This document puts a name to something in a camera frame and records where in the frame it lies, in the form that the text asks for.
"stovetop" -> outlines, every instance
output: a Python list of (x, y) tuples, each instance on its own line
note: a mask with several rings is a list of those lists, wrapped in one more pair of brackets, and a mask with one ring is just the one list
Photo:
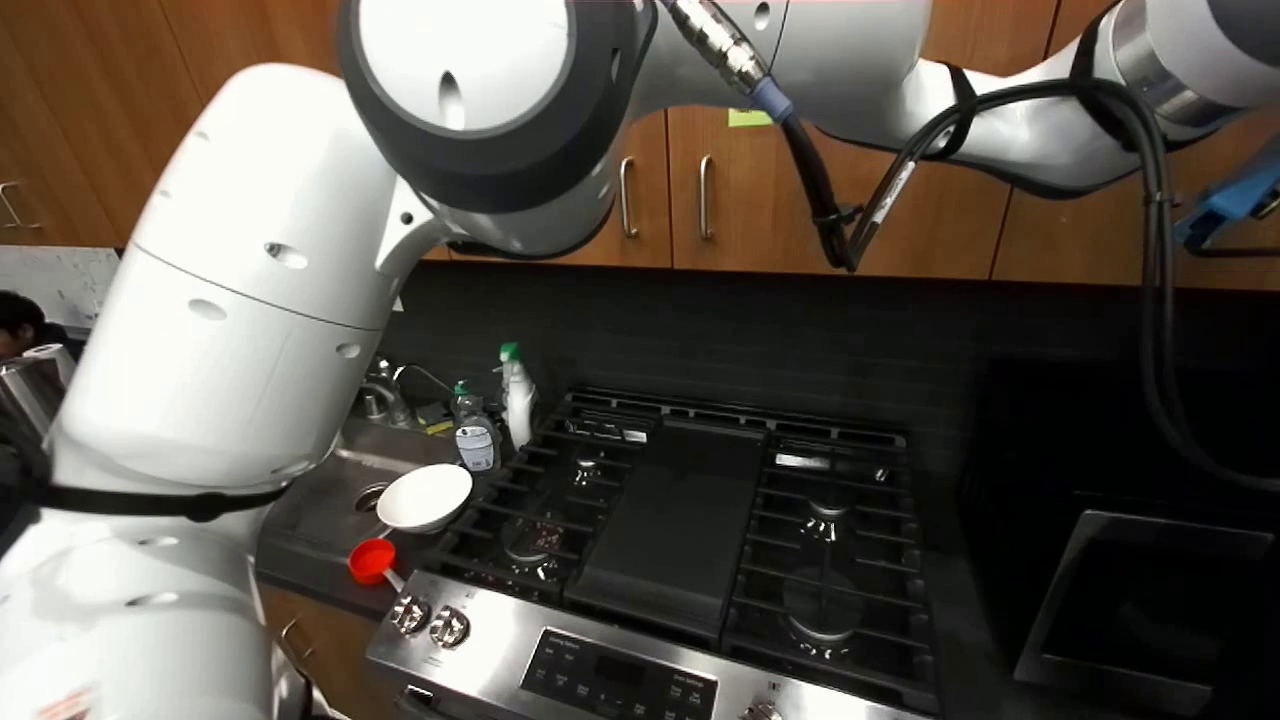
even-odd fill
[(568, 392), (420, 576), (936, 712), (892, 428)]

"white bowl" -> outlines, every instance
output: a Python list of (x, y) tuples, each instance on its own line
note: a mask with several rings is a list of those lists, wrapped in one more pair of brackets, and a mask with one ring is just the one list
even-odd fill
[(460, 464), (424, 464), (396, 476), (376, 500), (376, 520), (392, 532), (440, 532), (472, 496), (472, 472)]

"stove knob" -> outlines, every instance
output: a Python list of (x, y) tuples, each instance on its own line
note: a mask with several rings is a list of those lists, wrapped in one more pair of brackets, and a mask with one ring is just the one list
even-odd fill
[(756, 700), (744, 720), (784, 720), (784, 712), (772, 700)]
[(400, 632), (400, 636), (412, 636), (428, 624), (432, 616), (432, 604), (416, 600), (416, 596), (396, 596), (392, 612), (388, 612), (388, 624)]
[(444, 644), (444, 648), (464, 644), (468, 632), (472, 632), (472, 620), (468, 620), (460, 608), (452, 608), (452, 604), (444, 604), (444, 608), (432, 616), (432, 624), (428, 624), (428, 636), (432, 636), (436, 644)]

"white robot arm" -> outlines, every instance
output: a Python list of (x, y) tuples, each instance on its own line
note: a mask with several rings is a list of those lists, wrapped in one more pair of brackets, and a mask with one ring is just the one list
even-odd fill
[[(556, 256), (596, 232), (628, 116), (748, 104), (768, 76), (772, 112), (896, 148), (968, 84), (1076, 68), (1196, 140), (1280, 96), (1268, 0), (1124, 0), (1020, 76), (920, 60), (928, 0), (724, 12), (744, 36), (700, 0), (348, 0), (344, 80), (240, 72), (136, 224), (48, 440), (44, 512), (0, 560), (0, 716), (268, 716), (256, 504), (328, 456), (428, 244)], [(1136, 164), (1076, 100), (988, 112), (948, 152), (1040, 192)]]

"plastic bottle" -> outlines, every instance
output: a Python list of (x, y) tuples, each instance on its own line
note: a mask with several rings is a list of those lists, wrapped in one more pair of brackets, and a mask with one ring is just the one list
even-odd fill
[(504, 424), (512, 436), (512, 452), (520, 452), (532, 440), (536, 384), (524, 372), (520, 344), (504, 344), (496, 360), (504, 380)]
[(496, 468), (496, 428), (480, 408), (480, 396), (472, 396), (468, 380), (452, 384), (452, 412), (456, 412), (456, 452), (468, 472), (492, 472)]

